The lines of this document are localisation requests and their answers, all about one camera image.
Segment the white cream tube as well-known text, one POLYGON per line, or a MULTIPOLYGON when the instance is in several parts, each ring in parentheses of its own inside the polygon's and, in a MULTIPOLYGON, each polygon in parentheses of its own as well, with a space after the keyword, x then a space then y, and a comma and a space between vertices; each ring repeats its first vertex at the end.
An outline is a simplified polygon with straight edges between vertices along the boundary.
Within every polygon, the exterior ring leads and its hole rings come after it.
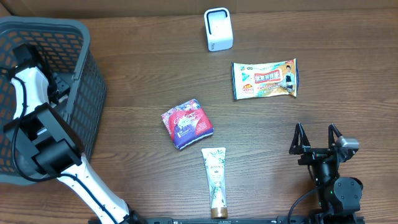
POLYGON ((204 148, 201 150, 210 191, 211 217, 227 218, 228 206, 225 184, 226 148, 204 148))

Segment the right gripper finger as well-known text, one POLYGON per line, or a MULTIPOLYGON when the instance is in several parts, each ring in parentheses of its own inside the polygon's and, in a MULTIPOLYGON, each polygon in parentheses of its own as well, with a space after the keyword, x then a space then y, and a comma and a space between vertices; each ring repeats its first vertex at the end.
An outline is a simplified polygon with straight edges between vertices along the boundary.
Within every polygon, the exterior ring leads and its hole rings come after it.
POLYGON ((335 146, 335 137, 339 138, 342 136, 340 131, 336 128, 334 124, 330 124, 328 127, 328 147, 332 148, 335 146))
POLYGON ((297 123, 295 126, 294 137, 289 149, 290 154, 305 154, 311 149, 309 140, 303 130, 302 124, 297 123))

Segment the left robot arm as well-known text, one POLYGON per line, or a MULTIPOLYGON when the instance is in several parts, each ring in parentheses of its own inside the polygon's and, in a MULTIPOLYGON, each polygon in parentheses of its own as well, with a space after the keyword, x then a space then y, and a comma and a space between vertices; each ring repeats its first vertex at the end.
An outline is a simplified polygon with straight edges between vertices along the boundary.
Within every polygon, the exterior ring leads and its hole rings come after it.
POLYGON ((12 142, 12 163, 30 182, 57 179, 79 196, 98 223, 145 223, 101 180, 88 162, 81 139, 52 108, 61 95, 49 65, 35 46, 13 49, 16 66, 7 79, 16 91, 13 120, 3 127, 12 142))

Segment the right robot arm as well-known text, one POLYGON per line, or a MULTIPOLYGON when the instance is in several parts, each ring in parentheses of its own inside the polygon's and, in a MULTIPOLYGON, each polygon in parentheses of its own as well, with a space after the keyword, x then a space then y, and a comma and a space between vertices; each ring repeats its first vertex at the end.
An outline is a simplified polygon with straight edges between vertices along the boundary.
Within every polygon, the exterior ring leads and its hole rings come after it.
POLYGON ((363 183, 354 177, 342 177, 341 163, 350 160, 359 150, 359 141, 346 138, 334 124, 328 127, 328 146, 312 148, 300 123, 296 124, 289 153, 299 155, 298 165, 307 166, 315 188, 299 197, 291 206, 284 223, 361 224, 360 211, 363 183), (320 208, 306 217, 293 216, 294 208, 311 194, 318 195, 320 208))

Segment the red purple pad pack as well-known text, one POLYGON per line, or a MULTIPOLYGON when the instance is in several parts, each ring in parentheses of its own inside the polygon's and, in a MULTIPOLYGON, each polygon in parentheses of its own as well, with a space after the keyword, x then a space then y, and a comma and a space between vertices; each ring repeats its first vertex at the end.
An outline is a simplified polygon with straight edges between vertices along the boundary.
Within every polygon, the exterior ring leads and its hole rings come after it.
POLYGON ((213 124, 196 99, 169 109, 161 119, 173 144, 180 151, 214 133, 213 124))

